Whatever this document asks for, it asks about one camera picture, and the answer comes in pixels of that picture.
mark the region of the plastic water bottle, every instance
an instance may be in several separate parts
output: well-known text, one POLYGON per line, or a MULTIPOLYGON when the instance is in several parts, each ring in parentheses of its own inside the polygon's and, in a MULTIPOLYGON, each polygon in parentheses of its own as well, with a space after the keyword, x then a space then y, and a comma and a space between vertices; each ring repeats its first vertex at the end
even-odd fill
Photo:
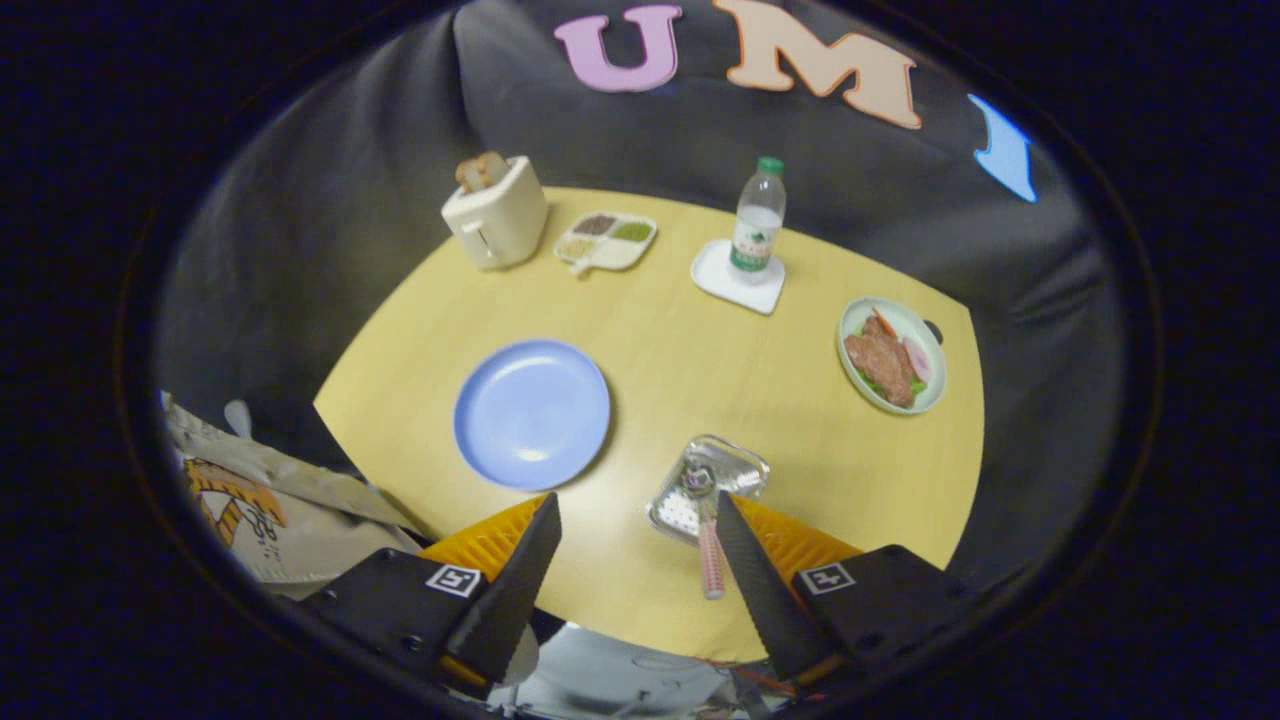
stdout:
POLYGON ((758 284, 768 274, 764 270, 773 255, 773 241, 787 211, 782 160, 760 158, 755 168, 737 200, 733 247, 728 254, 730 277, 745 284, 758 284))

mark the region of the yellow table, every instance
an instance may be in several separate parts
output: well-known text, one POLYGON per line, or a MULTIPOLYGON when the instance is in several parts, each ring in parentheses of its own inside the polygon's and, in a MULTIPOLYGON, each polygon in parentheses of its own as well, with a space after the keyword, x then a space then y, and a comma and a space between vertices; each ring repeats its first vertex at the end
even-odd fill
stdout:
POLYGON ((918 281, 783 229, 787 277, 771 316, 704 293, 689 266, 727 237, 730 213, 654 197, 547 188, 543 245, 526 264, 476 270, 456 238, 374 314, 315 406, 371 483, 434 533, 527 498, 480 479, 458 454, 453 405, 471 370, 511 342, 552 337, 585 351, 609 384, 613 420, 588 470, 558 488, 563 539, 538 606, 584 628, 680 655, 765 656, 741 594, 703 600, 695 548, 643 509, 681 448, 712 433, 772 466, 762 502, 854 546, 901 543, 945 566, 969 516, 983 400, 969 311, 918 281), (645 215, 658 236, 630 270, 581 279, 550 245, 585 213, 645 215), (937 323, 947 388, 928 413, 864 400, 836 354, 845 305, 882 296, 937 323))

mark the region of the wires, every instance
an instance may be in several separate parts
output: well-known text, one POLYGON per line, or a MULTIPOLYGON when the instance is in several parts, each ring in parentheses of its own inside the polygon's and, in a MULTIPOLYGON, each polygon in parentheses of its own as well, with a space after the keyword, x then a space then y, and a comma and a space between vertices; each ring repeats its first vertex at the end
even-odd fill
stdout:
POLYGON ((797 700, 812 700, 814 702, 827 700, 827 696, 824 696, 822 693, 800 694, 799 692, 796 692, 795 687, 792 687, 791 684, 788 684, 788 683, 780 683, 778 680, 774 680, 772 678, 765 678, 764 675, 760 675, 759 673, 753 673, 751 670, 748 670, 745 667, 745 664, 742 664, 742 662, 719 662, 719 661, 709 660, 709 659, 705 659, 705 657, 694 657, 694 660, 698 660, 700 662, 705 662, 707 665, 714 667, 716 670, 726 670, 727 673, 736 673, 736 674, 741 675, 742 678, 746 678, 748 680, 751 680, 755 684, 764 685, 764 687, 767 687, 769 689, 773 689, 773 691, 780 692, 782 694, 786 694, 788 697, 794 697, 794 698, 797 698, 797 700))

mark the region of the carrot slice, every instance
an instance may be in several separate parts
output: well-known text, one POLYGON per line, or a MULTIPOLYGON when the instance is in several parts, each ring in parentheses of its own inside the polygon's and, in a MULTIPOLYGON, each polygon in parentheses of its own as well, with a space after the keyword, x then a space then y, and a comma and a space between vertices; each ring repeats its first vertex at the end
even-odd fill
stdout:
POLYGON ((884 325, 886 331, 888 331, 888 337, 897 340, 897 333, 893 332, 893 325, 888 324, 888 320, 884 319, 884 315, 879 314, 879 310, 877 310, 874 305, 872 305, 872 313, 876 313, 876 316, 881 319, 881 324, 884 325))

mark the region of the pink letter u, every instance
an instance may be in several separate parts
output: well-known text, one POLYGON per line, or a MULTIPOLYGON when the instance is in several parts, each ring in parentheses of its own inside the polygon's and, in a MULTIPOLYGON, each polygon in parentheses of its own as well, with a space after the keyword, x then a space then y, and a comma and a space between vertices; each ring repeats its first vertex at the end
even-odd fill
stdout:
POLYGON ((605 15, 567 22, 556 28, 554 35, 564 44, 568 64, 582 85, 604 92, 644 92, 676 76, 676 37, 671 23, 681 13, 678 5, 645 5, 622 13, 640 26, 644 41, 644 63, 634 68, 614 67, 604 55, 600 32, 609 24, 605 15))

